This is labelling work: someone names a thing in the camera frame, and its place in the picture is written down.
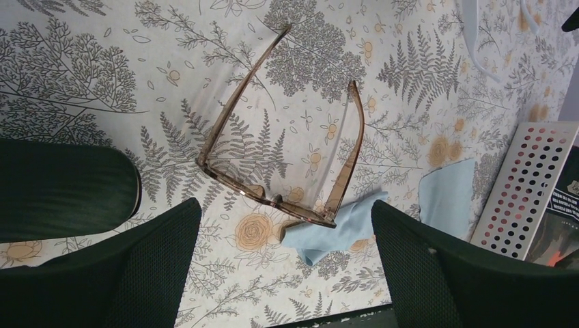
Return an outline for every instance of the floral patterned fabric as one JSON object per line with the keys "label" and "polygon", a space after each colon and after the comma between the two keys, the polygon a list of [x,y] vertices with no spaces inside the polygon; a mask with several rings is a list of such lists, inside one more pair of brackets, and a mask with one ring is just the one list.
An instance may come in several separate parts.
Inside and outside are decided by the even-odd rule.
{"label": "floral patterned fabric", "polygon": [[176,326],[269,327],[390,303],[373,238],[307,267],[279,243],[295,219],[204,176],[195,158],[291,23],[216,167],[320,208],[358,133],[345,94],[356,79],[366,125],[345,202],[383,189],[417,217],[421,177],[474,158],[474,226],[517,123],[557,118],[579,55],[579,35],[560,30],[579,1],[527,1],[537,37],[518,3],[479,1],[477,56],[495,83],[471,65],[456,0],[3,1],[0,137],[115,147],[145,194],[115,231],[0,245],[0,267],[42,264],[196,197],[203,223]]}

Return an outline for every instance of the crumpled blue cloth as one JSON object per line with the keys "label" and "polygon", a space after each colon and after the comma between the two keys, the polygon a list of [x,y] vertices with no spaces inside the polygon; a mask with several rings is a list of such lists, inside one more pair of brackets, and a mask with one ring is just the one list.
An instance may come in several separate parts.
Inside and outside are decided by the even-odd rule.
{"label": "crumpled blue cloth", "polygon": [[335,229],[302,223],[285,230],[282,246],[295,248],[310,267],[330,251],[348,250],[356,241],[373,235],[371,210],[376,200],[386,201],[386,191],[374,193],[359,202],[342,206],[336,214]]}
{"label": "crumpled blue cloth", "polygon": [[422,177],[419,184],[420,219],[457,238],[468,234],[475,160],[466,159]]}

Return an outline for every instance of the folded cloth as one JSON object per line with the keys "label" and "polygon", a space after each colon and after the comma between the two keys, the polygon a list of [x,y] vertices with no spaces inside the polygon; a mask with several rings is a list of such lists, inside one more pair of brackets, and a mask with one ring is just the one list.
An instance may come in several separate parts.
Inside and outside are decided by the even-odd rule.
{"label": "folded cloth", "polygon": [[282,246],[295,248],[306,265],[316,265],[330,251],[348,250],[356,241],[372,237],[371,209],[376,200],[386,201],[385,191],[359,202],[342,206],[336,214],[335,229],[302,223],[285,230]]}
{"label": "folded cloth", "polygon": [[457,238],[468,234],[475,160],[467,159],[424,176],[419,184],[420,219]]}

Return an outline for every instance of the white plastic basket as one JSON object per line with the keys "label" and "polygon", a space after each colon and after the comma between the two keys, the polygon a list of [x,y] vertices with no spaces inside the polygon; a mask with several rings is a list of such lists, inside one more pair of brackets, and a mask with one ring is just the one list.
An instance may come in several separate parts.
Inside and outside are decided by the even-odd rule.
{"label": "white plastic basket", "polygon": [[525,259],[579,130],[579,122],[517,128],[470,243]]}

